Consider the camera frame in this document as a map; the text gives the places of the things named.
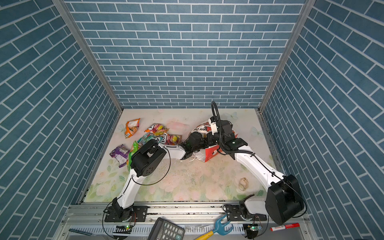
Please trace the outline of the green chips bag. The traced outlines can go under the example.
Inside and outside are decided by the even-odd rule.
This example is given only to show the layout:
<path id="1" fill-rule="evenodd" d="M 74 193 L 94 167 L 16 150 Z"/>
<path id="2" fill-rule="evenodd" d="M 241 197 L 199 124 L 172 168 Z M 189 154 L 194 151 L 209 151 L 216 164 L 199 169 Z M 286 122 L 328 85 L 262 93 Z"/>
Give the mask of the green chips bag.
<path id="1" fill-rule="evenodd" d="M 140 149 L 140 144 L 137 141 L 134 141 L 132 144 L 132 147 L 130 149 L 128 160 L 127 160 L 127 168 L 128 171 L 131 169 L 131 163 L 132 163 L 132 156 Z"/>

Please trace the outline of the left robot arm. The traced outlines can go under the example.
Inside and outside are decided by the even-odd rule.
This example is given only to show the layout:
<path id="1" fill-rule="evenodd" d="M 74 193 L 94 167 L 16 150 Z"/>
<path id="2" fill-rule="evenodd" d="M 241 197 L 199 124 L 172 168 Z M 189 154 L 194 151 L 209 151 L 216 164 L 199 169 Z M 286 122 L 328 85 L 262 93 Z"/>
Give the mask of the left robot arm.
<path id="1" fill-rule="evenodd" d="M 209 140 L 204 138 L 201 133 L 196 132 L 191 133 L 184 142 L 177 146 L 149 140 L 133 154 L 129 177 L 120 195 L 114 198 L 104 210 L 104 221 L 109 223 L 132 220 L 136 195 L 146 177 L 156 170 L 163 158 L 186 160 L 193 153 L 208 147 Z"/>

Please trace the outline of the red white paper bag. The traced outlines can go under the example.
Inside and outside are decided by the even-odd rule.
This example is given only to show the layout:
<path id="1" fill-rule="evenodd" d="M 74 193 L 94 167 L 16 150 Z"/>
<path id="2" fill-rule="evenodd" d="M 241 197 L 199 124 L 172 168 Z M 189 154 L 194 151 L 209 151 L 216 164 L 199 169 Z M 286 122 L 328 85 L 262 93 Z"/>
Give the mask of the red white paper bag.
<path id="1" fill-rule="evenodd" d="M 230 121 L 221 120 L 217 124 L 214 118 L 198 125 L 181 144 L 186 151 L 185 157 L 194 155 L 195 158 L 207 162 L 218 154 L 226 155 L 234 151 L 237 134 L 232 127 Z"/>

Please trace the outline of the green snack packet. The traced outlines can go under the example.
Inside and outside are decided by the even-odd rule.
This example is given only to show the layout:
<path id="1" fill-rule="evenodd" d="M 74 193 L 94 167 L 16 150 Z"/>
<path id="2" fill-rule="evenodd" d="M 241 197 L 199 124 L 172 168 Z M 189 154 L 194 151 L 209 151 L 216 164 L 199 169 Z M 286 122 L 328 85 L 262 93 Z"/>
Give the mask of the green snack packet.
<path id="1" fill-rule="evenodd" d="M 160 135 L 160 136 L 156 136 L 152 133 L 146 133 L 144 136 L 142 136 L 137 142 L 139 145 L 143 146 L 145 145 L 147 142 L 149 142 L 150 140 L 155 140 L 156 142 L 158 143 L 161 143 L 162 140 L 163 140 L 164 136 L 163 135 Z"/>

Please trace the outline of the purple snack packet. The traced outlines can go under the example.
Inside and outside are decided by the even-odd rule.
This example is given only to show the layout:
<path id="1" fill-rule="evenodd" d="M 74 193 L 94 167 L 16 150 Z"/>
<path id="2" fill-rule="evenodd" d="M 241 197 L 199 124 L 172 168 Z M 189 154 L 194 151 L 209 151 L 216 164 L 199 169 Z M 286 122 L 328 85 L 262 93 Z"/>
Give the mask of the purple snack packet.
<path id="1" fill-rule="evenodd" d="M 117 160 L 119 168 L 122 168 L 129 161 L 129 153 L 130 151 L 123 144 L 121 144 L 110 152 L 110 156 Z"/>

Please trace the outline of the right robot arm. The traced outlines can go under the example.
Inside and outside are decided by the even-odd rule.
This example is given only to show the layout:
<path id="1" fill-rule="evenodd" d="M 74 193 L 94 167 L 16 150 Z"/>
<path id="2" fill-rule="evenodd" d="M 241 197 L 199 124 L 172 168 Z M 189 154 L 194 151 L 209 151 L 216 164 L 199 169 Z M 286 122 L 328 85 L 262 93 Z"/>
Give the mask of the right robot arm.
<path id="1" fill-rule="evenodd" d="M 211 117 L 212 135 L 220 149 L 246 167 L 267 190 L 265 212 L 277 224 L 282 225 L 291 218 L 299 218 L 307 210 L 300 184 L 293 175 L 284 175 L 262 160 L 241 138 L 236 138 L 232 124 Z"/>

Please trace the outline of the orange snack packet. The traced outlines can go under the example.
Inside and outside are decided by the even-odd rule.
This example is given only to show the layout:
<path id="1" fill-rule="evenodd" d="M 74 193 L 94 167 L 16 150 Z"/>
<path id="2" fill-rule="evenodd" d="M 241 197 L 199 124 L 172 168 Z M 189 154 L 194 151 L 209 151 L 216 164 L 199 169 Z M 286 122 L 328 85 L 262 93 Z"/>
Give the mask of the orange snack packet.
<path id="1" fill-rule="evenodd" d="M 140 118 L 135 120 L 130 120 L 126 122 L 125 125 L 125 138 L 132 137 L 140 127 Z"/>

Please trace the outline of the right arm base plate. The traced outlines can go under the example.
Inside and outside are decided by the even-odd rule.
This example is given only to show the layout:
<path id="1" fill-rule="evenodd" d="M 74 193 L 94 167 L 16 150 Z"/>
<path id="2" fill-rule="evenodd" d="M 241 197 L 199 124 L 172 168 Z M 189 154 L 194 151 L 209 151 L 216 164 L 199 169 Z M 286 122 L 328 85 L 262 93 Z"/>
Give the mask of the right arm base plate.
<path id="1" fill-rule="evenodd" d="M 245 204 L 225 204 L 222 209 L 227 216 L 227 221 L 232 222 L 266 221 L 268 218 L 263 204 L 251 204 L 248 207 Z"/>

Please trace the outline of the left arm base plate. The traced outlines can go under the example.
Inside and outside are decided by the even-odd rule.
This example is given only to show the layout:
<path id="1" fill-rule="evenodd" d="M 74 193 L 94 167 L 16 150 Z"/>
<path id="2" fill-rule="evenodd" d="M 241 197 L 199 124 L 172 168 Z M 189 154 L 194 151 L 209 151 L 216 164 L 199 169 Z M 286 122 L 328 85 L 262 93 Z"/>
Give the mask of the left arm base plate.
<path id="1" fill-rule="evenodd" d="M 114 207 L 107 207 L 104 211 L 104 221 L 109 223 L 122 222 L 145 222 L 148 212 L 148 206 L 132 206 L 130 208 L 115 211 Z"/>

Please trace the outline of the pink yellow candy packet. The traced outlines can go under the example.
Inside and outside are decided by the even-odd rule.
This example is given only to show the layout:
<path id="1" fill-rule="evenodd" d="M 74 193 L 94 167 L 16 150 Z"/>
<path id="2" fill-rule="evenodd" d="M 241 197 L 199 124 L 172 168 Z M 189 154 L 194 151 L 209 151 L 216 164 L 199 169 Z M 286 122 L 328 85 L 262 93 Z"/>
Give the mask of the pink yellow candy packet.
<path id="1" fill-rule="evenodd" d="M 164 134 L 162 143 L 165 145 L 176 146 L 182 142 L 182 135 Z"/>

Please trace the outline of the orange Fox's candy packet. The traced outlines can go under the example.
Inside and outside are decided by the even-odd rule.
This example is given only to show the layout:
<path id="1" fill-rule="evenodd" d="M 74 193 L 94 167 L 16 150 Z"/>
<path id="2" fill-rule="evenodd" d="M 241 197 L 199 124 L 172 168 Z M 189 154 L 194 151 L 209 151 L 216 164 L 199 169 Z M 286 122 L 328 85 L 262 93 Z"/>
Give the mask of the orange Fox's candy packet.
<path id="1" fill-rule="evenodd" d="M 161 136 L 167 133 L 168 130 L 169 129 L 166 126 L 162 124 L 154 123 L 145 130 L 145 133 L 150 133 L 150 134 L 153 134 L 154 136 Z"/>

